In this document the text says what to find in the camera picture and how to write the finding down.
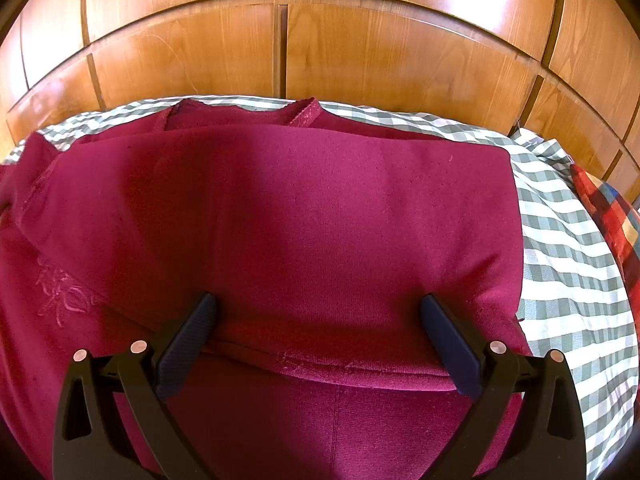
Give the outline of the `crimson red garment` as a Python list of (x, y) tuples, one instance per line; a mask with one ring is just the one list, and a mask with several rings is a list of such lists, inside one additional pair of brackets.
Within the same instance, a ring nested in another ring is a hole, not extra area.
[(1, 169), (1, 415), (51, 472), (73, 353), (127, 350), (206, 292), (219, 325), (168, 410), (221, 479), (415, 479), (470, 407), (419, 322), (434, 294), (528, 345), (503, 148), (315, 100), (184, 100)]

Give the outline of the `green white checkered bedspread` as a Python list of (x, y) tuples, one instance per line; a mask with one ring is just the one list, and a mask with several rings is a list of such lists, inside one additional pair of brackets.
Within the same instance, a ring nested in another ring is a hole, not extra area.
[(570, 156), (557, 140), (522, 129), (500, 133), (427, 113), (322, 102), (328, 112), (368, 125), (507, 150), (524, 236), (523, 297), (518, 316), (541, 353), (565, 352), (586, 432), (587, 476), (601, 479), (634, 423), (639, 385), (636, 329), (622, 274), (570, 182)]

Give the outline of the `multicolour plaid pillow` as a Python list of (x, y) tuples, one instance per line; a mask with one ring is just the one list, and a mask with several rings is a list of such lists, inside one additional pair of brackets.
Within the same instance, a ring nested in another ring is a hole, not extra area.
[(598, 226), (614, 260), (628, 296), (634, 322), (639, 325), (639, 214), (608, 182), (576, 164), (570, 166), (578, 198)]

